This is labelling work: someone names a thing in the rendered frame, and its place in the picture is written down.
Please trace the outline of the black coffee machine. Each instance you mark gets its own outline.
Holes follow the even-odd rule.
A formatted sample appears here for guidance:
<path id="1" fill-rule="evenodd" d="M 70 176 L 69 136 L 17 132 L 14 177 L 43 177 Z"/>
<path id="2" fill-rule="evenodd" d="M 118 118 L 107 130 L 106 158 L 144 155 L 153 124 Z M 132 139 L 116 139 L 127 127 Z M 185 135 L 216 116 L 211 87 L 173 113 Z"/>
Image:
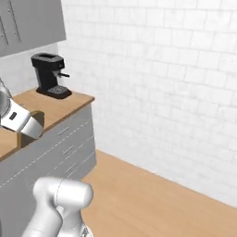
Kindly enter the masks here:
<path id="1" fill-rule="evenodd" d="M 69 77 L 62 73 L 65 67 L 64 58 L 49 53 L 38 53 L 31 57 L 31 63 L 35 69 L 38 88 L 36 92 L 55 99 L 65 99 L 71 95 L 71 91 L 58 84 L 60 77 Z"/>

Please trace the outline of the grey wall cupboard door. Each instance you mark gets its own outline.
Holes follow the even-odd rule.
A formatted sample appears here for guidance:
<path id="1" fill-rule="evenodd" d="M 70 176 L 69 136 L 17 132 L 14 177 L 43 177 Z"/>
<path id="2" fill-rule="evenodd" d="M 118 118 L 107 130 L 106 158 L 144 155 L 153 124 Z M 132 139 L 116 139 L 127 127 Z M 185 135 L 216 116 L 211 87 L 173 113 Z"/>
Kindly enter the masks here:
<path id="1" fill-rule="evenodd" d="M 5 42 L 5 39 L 1 37 L 1 29 L 0 29 L 0 57 L 5 55 L 7 48 L 10 45 L 10 30 L 11 30 L 11 23 L 9 22 L 9 12 L 7 7 L 6 0 L 0 0 L 0 16 L 2 17 L 2 21 L 6 31 L 6 37 L 8 39 L 8 45 Z"/>
<path id="2" fill-rule="evenodd" d="M 61 0 L 11 0 L 21 42 L 14 34 L 9 13 L 10 45 L 5 56 L 66 39 Z"/>

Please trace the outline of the grey base cabinet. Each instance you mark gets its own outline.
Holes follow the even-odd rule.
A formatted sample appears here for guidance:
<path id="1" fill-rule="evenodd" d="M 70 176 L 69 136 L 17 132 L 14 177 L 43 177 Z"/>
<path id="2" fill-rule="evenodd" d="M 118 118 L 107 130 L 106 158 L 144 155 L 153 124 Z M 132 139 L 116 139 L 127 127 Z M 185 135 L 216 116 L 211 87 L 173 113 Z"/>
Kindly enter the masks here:
<path id="1" fill-rule="evenodd" d="M 44 135 L 0 162 L 0 225 L 2 237 L 20 237 L 35 208 L 32 186 L 54 165 Z"/>

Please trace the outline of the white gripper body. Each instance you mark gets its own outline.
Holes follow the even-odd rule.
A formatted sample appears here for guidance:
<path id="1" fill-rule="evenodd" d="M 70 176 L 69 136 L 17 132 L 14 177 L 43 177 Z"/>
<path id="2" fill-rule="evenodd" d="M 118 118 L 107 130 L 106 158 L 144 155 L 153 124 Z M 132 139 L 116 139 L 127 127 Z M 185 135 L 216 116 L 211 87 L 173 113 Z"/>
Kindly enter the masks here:
<path id="1" fill-rule="evenodd" d="M 31 137 L 32 139 L 38 139 L 43 134 L 43 130 L 44 118 L 37 116 L 36 118 L 30 117 L 30 119 L 20 132 Z"/>

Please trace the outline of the grey drawer front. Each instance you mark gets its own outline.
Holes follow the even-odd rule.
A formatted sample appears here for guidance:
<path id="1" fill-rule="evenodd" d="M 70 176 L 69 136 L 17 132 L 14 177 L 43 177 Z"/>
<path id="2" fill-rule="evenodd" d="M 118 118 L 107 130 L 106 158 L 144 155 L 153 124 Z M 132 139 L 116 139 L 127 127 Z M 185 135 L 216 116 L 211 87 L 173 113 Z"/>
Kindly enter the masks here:
<path id="1" fill-rule="evenodd" d="M 94 129 L 92 122 L 83 132 L 80 133 L 80 142 L 78 144 L 73 145 L 73 148 L 68 153 L 62 155 L 59 154 L 56 150 L 51 151 L 49 159 L 54 163 L 54 165 L 49 169 L 47 176 L 62 177 L 61 173 L 65 160 L 69 158 L 73 150 L 75 150 L 80 144 L 85 142 L 91 136 L 94 136 Z"/>
<path id="2" fill-rule="evenodd" d="M 53 129 L 44 134 L 46 151 L 56 150 L 59 154 L 80 142 L 80 133 L 92 122 L 92 108 L 85 106 L 75 114 L 58 123 Z M 57 133 L 69 127 L 65 133 L 57 136 Z"/>
<path id="3" fill-rule="evenodd" d="M 77 167 L 65 174 L 65 171 L 73 164 Z M 94 137 L 91 136 L 72 151 L 69 158 L 65 160 L 62 168 L 62 177 L 67 179 L 81 180 L 96 164 Z"/>

